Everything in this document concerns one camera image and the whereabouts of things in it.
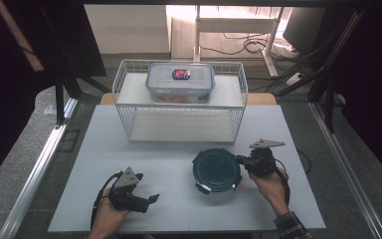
black circular lid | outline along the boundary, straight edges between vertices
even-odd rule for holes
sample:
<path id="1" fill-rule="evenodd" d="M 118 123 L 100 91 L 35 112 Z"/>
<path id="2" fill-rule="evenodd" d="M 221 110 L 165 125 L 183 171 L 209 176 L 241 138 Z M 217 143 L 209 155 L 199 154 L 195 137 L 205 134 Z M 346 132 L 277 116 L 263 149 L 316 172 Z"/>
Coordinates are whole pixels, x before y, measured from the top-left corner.
<path id="1" fill-rule="evenodd" d="M 196 186 L 203 193 L 236 188 L 241 181 L 240 164 L 235 155 L 223 148 L 201 151 L 193 160 Z"/>

white table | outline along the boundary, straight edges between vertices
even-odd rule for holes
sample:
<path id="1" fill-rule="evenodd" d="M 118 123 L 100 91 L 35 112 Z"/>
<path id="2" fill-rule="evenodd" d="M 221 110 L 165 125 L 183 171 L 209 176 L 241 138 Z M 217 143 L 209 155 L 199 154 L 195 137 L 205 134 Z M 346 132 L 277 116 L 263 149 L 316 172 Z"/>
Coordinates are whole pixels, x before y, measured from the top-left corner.
<path id="1" fill-rule="evenodd" d="M 49 231 L 89 231 L 98 191 L 128 166 L 144 174 L 134 195 L 160 197 L 146 213 L 129 214 L 119 229 L 123 233 L 276 230 L 274 211 L 243 167 L 243 180 L 235 191 L 209 195 L 197 190 L 192 173 L 199 151 L 217 147 L 249 155 L 249 145 L 260 138 L 286 143 L 272 151 L 290 175 L 289 207 L 306 228 L 324 228 L 281 107 L 248 106 L 237 141 L 230 145 L 129 142 L 115 106 L 97 106 Z"/>

human hand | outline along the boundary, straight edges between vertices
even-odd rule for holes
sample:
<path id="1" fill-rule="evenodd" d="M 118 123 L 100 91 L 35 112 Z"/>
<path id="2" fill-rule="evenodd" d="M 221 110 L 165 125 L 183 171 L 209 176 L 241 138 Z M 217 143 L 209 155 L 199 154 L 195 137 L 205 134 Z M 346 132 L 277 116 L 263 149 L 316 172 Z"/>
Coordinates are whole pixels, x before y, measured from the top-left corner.
<path id="1" fill-rule="evenodd" d="M 285 174 L 282 168 L 278 167 L 278 169 L 286 176 L 286 179 L 289 179 L 289 176 Z M 268 200 L 277 217 L 289 213 L 286 202 L 286 191 L 281 178 L 276 173 L 264 177 L 258 177 L 251 172 L 249 172 L 249 175 L 250 178 L 256 182 L 260 193 Z"/>
<path id="2" fill-rule="evenodd" d="M 101 239 L 110 236 L 131 212 L 129 210 L 116 210 L 107 198 L 109 191 L 110 189 L 107 188 L 103 192 L 95 215 L 95 223 L 88 239 Z"/>

container lid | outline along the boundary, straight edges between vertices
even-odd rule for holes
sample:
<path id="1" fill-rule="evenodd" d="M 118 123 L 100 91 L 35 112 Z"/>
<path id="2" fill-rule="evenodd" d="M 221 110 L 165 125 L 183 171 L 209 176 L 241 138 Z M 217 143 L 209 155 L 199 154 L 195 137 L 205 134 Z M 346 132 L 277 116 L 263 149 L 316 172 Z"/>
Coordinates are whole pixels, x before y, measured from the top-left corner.
<path id="1" fill-rule="evenodd" d="M 155 63 L 150 65 L 146 86 L 154 90 L 213 90 L 214 71 L 207 64 Z"/>
<path id="2" fill-rule="evenodd" d="M 201 151 L 193 160 L 196 187 L 203 193 L 235 190 L 240 183 L 241 168 L 235 155 L 223 148 Z"/>

wire basket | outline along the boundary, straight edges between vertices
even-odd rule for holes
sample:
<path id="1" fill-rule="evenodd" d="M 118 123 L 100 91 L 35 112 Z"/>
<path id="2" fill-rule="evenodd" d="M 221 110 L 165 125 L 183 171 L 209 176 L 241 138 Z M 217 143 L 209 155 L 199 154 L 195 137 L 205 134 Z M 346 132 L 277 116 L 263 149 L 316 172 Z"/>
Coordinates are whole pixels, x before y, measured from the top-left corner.
<path id="1" fill-rule="evenodd" d="M 234 143 L 248 99 L 244 67 L 235 62 L 200 62 L 213 67 L 216 87 L 206 104 L 161 104 L 151 99 L 145 81 L 158 60 L 124 60 L 112 92 L 130 141 Z"/>

